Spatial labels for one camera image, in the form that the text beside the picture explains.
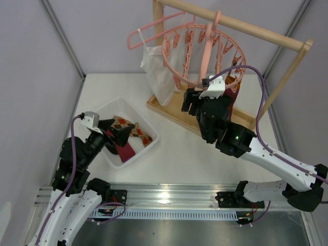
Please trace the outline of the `white plastic basket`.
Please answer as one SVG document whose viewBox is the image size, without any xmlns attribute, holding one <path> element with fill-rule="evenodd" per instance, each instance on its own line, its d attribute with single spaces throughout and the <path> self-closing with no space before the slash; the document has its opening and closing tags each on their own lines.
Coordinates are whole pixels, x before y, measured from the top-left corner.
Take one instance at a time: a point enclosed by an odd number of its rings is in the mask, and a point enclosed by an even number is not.
<svg viewBox="0 0 328 246">
<path fill-rule="evenodd" d="M 122 169 L 130 165 L 133 161 L 150 150 L 160 139 L 158 131 L 151 125 L 151 123 L 140 113 L 138 109 L 132 105 L 130 101 L 125 100 L 122 97 L 113 99 L 104 106 L 96 109 L 95 112 L 100 115 L 101 120 L 110 119 L 114 116 L 120 116 L 133 124 L 138 123 L 140 129 L 152 138 L 151 143 L 145 147 L 140 137 L 130 136 L 128 139 L 128 144 L 133 149 L 135 154 L 125 162 L 122 162 L 119 155 L 114 155 L 110 153 L 107 148 L 103 148 L 101 155 L 114 169 Z"/>
</svg>

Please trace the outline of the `pink round clip hanger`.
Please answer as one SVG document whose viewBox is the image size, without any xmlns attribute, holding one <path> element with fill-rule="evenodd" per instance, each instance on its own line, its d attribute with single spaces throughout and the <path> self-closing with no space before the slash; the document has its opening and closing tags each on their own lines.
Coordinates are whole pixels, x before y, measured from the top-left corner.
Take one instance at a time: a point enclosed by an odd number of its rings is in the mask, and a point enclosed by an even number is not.
<svg viewBox="0 0 328 246">
<path fill-rule="evenodd" d="M 223 56 L 226 55 L 230 50 L 234 50 L 234 57 L 240 57 L 242 60 L 238 61 L 236 66 L 232 66 L 233 69 L 227 71 L 227 76 L 235 77 L 235 81 L 232 84 L 225 85 L 225 89 L 233 87 L 235 84 L 239 83 L 245 73 L 244 68 L 237 68 L 237 66 L 245 65 L 246 59 L 244 53 L 240 46 L 227 34 L 217 29 L 219 21 L 223 18 L 220 11 L 217 11 L 215 15 L 215 20 L 207 25 L 200 25 L 200 24 L 185 24 L 180 25 L 173 28 L 167 36 L 164 38 L 162 43 L 162 55 L 163 55 L 163 65 L 167 67 L 174 76 L 174 81 L 178 86 L 178 89 L 181 87 L 181 83 L 185 83 L 188 85 L 189 88 L 196 88 L 200 87 L 202 83 L 202 79 L 205 78 L 207 74 L 207 70 L 210 64 L 211 54 L 213 52 L 213 48 L 217 46 L 217 53 L 216 53 L 216 63 L 215 63 L 215 73 L 218 74 L 221 72 L 222 60 Z M 170 39 L 174 39 L 173 46 L 176 47 L 179 35 L 177 34 L 178 31 L 185 31 L 185 38 L 184 43 L 186 44 L 186 51 L 184 57 L 183 65 L 183 72 L 177 72 L 169 63 L 168 57 L 170 54 Z M 198 74 L 198 79 L 193 81 L 188 79 L 189 73 L 189 66 L 191 61 L 191 54 L 192 48 L 194 44 L 194 36 L 195 33 L 199 32 L 197 42 L 199 44 L 204 43 L 204 50 L 202 55 L 202 60 L 200 64 L 200 71 Z"/>
</svg>

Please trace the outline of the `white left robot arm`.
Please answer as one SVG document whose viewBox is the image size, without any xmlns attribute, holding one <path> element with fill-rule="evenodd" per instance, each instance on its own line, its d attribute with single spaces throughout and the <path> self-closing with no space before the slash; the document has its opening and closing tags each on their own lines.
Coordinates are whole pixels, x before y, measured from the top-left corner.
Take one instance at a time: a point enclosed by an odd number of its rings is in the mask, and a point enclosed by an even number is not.
<svg viewBox="0 0 328 246">
<path fill-rule="evenodd" d="M 48 206 L 29 245 L 71 245 L 86 221 L 105 223 L 90 217 L 95 209 L 111 206 L 126 210 L 125 202 L 115 197 L 121 191 L 111 190 L 111 185 L 99 178 L 87 181 L 88 167 L 101 150 L 106 145 L 124 147 L 134 129 L 134 125 L 116 129 L 114 122 L 99 120 L 94 112 L 73 117 L 71 136 L 61 147 Z"/>
</svg>

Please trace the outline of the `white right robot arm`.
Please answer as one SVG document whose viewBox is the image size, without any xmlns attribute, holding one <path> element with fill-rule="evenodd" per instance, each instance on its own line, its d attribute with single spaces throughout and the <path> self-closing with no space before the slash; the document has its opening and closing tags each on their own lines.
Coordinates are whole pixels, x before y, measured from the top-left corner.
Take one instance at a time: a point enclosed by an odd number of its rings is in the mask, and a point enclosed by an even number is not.
<svg viewBox="0 0 328 246">
<path fill-rule="evenodd" d="M 264 208 L 266 201 L 286 201 L 305 212 L 321 204 L 327 167 L 306 165 L 274 150 L 252 130 L 229 120 L 228 105 L 232 98 L 223 95 L 210 99 L 202 92 L 188 88 L 181 110 L 196 117 L 201 137 L 227 156 L 252 162 L 280 177 L 278 181 L 240 181 L 234 192 L 218 192 L 221 208 Z"/>
</svg>

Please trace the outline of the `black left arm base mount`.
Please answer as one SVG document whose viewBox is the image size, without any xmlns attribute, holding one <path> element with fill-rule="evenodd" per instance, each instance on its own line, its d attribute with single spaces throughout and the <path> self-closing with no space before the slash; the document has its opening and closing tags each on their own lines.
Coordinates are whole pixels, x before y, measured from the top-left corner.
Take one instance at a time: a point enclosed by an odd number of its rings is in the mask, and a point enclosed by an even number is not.
<svg viewBox="0 0 328 246">
<path fill-rule="evenodd" d="M 127 190 L 111 190 L 109 202 L 119 202 L 126 204 L 127 201 Z"/>
</svg>

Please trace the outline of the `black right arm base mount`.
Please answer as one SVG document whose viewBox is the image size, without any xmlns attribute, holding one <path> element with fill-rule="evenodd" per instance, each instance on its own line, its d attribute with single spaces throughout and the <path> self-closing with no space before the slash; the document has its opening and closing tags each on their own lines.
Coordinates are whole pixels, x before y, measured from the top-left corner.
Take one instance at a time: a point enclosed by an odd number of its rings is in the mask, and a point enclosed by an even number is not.
<svg viewBox="0 0 328 246">
<path fill-rule="evenodd" d="M 251 202 L 244 198 L 242 193 L 237 192 L 217 192 L 215 199 L 217 200 L 220 208 L 264 209 L 265 207 L 263 201 Z"/>
</svg>

